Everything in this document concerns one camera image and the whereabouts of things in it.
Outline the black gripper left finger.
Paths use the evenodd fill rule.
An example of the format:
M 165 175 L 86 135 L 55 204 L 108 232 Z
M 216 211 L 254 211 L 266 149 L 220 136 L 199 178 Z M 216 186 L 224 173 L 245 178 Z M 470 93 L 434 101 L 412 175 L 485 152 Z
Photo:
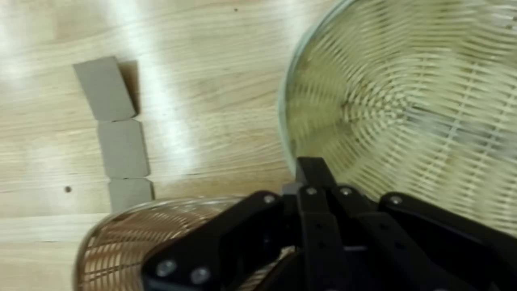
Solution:
M 254 193 L 155 248 L 144 291 L 302 291 L 297 198 Z

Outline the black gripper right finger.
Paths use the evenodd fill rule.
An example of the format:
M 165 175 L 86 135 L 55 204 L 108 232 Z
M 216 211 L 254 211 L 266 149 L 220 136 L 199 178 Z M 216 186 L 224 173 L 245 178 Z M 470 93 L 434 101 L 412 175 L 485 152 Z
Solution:
M 407 194 L 373 202 L 296 162 L 308 291 L 517 291 L 515 240 Z

